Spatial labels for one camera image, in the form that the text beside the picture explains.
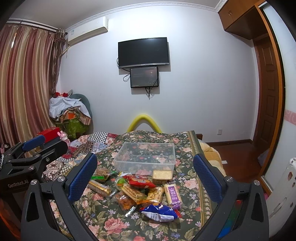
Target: bed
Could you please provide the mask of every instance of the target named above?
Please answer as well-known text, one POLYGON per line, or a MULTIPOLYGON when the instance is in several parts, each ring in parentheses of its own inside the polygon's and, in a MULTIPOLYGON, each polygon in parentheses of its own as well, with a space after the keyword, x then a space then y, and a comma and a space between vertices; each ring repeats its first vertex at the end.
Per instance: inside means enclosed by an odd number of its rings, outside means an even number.
MULTIPOLYGON (((169 223, 159 223, 138 212, 125 217, 116 203, 106 200, 89 188, 86 188, 81 199, 74 203, 77 212, 99 241, 190 241, 216 206, 210 201, 193 169, 193 156, 203 153, 203 150, 205 154, 213 152, 208 155, 213 159, 210 163, 224 172, 219 153, 200 142, 194 131, 176 134, 132 131, 118 136, 96 132, 82 136, 71 143, 67 154, 48 165, 43 180, 52 181, 60 175, 67 175, 88 152, 96 154, 98 165, 115 170, 113 159, 125 141, 175 144, 176 164, 173 178, 184 202, 180 210, 182 218, 169 223)), ((114 178, 109 178, 106 185, 114 187, 113 181, 114 178)), ((54 201, 51 201, 51 207, 61 231, 70 236, 54 201)))

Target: curtain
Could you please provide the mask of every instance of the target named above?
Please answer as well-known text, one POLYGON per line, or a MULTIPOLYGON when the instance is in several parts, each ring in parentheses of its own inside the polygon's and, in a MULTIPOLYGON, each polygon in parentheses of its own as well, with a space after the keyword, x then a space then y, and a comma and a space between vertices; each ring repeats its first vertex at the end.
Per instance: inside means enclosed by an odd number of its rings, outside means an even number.
POLYGON ((55 33, 6 24, 0 32, 0 142, 11 146, 53 126, 50 63, 55 33))
POLYGON ((59 68, 62 60, 63 46, 65 45, 65 30, 59 28, 55 34, 54 45, 52 48, 52 59, 51 59, 51 77, 50 83, 50 94, 53 95, 56 92, 57 81, 59 78, 59 68))

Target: blue snack bag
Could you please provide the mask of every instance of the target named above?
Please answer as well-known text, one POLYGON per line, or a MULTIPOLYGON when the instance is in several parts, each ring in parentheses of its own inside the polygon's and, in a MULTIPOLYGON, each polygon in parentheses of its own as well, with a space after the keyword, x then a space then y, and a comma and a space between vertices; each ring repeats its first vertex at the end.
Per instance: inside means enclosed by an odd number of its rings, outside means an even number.
POLYGON ((149 205, 145 208, 141 208, 140 212, 150 219, 158 222, 170 222, 178 218, 175 210, 166 205, 149 205))

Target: red box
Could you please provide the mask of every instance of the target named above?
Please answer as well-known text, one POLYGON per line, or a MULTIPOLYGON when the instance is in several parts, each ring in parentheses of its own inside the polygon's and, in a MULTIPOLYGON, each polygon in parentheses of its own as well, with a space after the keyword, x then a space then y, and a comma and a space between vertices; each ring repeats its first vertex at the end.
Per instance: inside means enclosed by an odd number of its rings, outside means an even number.
POLYGON ((52 139, 58 137, 58 132, 61 132, 59 127, 51 127, 47 130, 41 131, 38 135, 43 135, 45 137, 45 143, 51 141, 52 139))

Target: yellow foam tube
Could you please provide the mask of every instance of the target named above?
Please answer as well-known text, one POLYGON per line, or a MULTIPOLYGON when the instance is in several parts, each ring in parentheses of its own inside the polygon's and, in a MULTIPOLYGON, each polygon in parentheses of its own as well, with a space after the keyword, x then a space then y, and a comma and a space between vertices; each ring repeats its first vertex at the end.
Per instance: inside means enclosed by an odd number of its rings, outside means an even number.
POLYGON ((157 133, 161 133, 161 130, 160 128, 158 127, 158 125, 155 123, 155 121, 150 117, 150 116, 147 116, 147 115, 138 115, 134 120, 133 122, 131 123, 131 125, 129 126, 127 132, 131 132, 134 130, 136 124, 140 121, 140 120, 146 120, 150 125, 151 127, 153 128, 153 130, 155 130, 157 133))

